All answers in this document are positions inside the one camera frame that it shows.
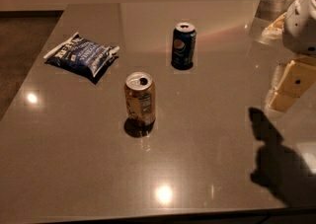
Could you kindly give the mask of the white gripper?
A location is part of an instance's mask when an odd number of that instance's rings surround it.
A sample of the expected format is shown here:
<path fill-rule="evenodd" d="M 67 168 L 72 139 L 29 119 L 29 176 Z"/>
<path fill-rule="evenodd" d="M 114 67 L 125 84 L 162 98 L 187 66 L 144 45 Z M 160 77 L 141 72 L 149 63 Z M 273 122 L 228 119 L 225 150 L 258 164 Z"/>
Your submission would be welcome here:
<path fill-rule="evenodd" d="M 278 112 L 286 112 L 316 82 L 314 3 L 295 1 L 290 5 L 283 23 L 282 41 L 289 50 L 304 55 L 276 66 L 265 103 Z"/>

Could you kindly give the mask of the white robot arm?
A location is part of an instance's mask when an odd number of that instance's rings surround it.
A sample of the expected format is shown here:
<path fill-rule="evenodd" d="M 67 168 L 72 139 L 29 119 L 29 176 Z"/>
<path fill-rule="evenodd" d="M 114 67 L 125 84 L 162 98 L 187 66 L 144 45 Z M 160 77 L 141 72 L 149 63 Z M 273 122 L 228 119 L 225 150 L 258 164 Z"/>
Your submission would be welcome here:
<path fill-rule="evenodd" d="M 281 38 L 295 54 L 276 67 L 266 97 L 270 110 L 286 112 L 316 82 L 316 0 L 294 0 L 262 36 Z"/>

